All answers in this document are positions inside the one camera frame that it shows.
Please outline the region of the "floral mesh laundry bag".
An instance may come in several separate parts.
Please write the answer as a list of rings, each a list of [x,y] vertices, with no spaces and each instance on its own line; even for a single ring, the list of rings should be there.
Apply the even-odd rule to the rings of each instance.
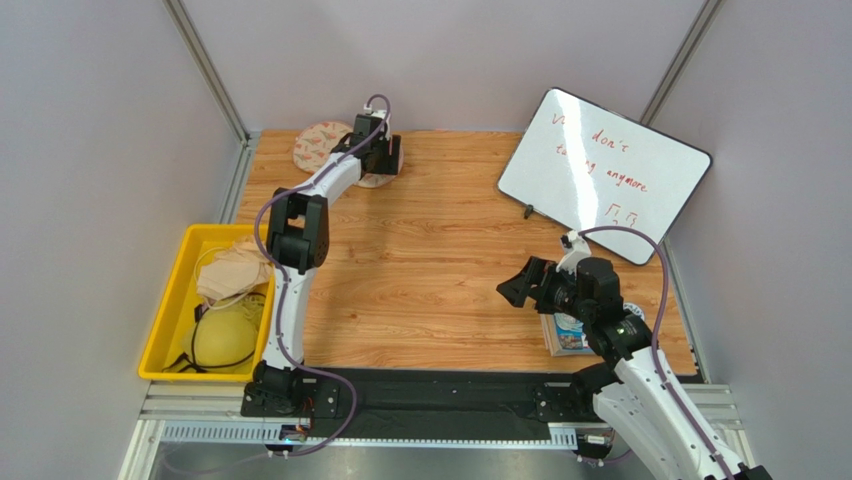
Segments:
[[[303,172],[316,173],[329,159],[331,150],[352,131],[352,125],[340,121],[324,121],[305,128],[295,138],[292,151],[293,164]],[[392,174],[365,174],[355,183],[355,186],[375,189],[390,183],[395,178],[396,175]]]

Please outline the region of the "beige bra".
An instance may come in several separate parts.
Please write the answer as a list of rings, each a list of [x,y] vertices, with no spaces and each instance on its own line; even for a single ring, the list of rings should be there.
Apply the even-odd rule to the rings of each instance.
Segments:
[[[196,292],[211,301],[225,300],[269,281],[272,266],[251,236],[202,253],[194,270]]]

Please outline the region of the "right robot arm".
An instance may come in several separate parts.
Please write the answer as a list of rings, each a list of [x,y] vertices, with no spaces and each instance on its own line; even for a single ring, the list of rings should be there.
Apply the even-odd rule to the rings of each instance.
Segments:
[[[607,423],[657,479],[768,479],[727,445],[685,392],[645,320],[624,307],[610,261],[572,270],[538,257],[499,284],[512,306],[579,320],[601,362],[573,375],[567,402]]]

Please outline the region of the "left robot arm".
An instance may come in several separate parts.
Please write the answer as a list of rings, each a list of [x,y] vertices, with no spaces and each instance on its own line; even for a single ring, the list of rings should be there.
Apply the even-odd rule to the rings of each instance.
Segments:
[[[307,404],[304,325],[312,283],[330,250],[330,208],[365,176],[398,174],[401,138],[389,119],[386,110],[357,115],[323,166],[305,182],[278,189],[258,214],[268,220],[260,246],[274,268],[275,293],[267,345],[244,390],[244,417],[290,417]]]

